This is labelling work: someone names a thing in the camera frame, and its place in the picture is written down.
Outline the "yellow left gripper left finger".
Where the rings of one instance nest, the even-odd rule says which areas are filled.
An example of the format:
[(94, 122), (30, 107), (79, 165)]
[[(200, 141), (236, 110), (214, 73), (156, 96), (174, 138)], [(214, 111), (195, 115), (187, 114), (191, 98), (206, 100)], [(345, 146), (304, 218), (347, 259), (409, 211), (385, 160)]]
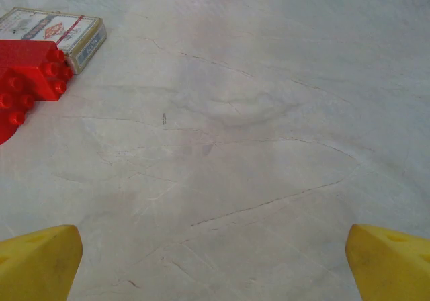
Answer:
[(66, 300), (83, 255), (76, 226), (1, 241), (2, 300)]

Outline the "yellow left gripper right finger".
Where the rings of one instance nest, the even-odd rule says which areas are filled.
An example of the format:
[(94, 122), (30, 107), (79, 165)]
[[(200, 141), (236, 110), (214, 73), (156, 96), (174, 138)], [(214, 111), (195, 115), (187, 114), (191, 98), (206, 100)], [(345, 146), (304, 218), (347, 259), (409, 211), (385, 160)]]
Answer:
[(362, 300), (429, 299), (429, 239), (354, 224), (345, 254)]

